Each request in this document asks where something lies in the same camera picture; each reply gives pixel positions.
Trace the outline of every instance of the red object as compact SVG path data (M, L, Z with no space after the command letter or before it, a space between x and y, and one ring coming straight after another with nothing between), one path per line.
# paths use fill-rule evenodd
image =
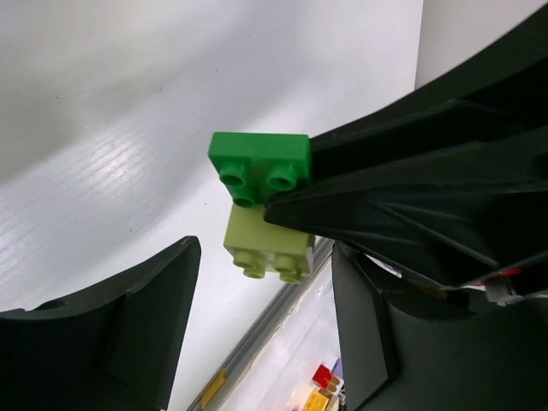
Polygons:
M333 375L331 374L330 369L324 365L320 365L312 377L312 381L320 388L327 388L332 378Z

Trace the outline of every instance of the gray wall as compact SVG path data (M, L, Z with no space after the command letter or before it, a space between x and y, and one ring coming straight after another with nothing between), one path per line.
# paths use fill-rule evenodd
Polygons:
M508 32L546 0L424 0L417 87Z

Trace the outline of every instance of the black plastic part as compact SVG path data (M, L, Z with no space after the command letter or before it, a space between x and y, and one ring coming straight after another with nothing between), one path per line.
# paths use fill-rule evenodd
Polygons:
M92 287L0 313L0 409L166 409L200 253L185 237Z
M332 264L348 411L548 405L547 299L474 313L392 276L342 243ZM387 372L383 358L396 361L397 372Z
M548 260L548 6L405 98L312 140L265 221L457 288Z

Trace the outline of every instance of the white surface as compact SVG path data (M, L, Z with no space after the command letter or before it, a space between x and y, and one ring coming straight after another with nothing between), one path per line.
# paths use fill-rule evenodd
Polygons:
M317 134L413 89L422 0L5 0L0 310L203 247L170 409L277 292L222 240L215 130Z
M546 0L424 0L416 86L464 62Z
M340 356L328 264L291 307L219 411L302 409L319 365L331 369Z

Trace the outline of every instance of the yellow toy brick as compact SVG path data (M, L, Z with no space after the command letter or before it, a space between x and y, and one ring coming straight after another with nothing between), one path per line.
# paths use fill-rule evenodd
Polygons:
M266 271L278 272L286 283L298 283L312 269L313 235L268 224L265 207L232 206L224 246L234 264L251 278L263 278Z
M307 405L302 411L325 411L329 398L322 396L319 392L313 391L308 397Z

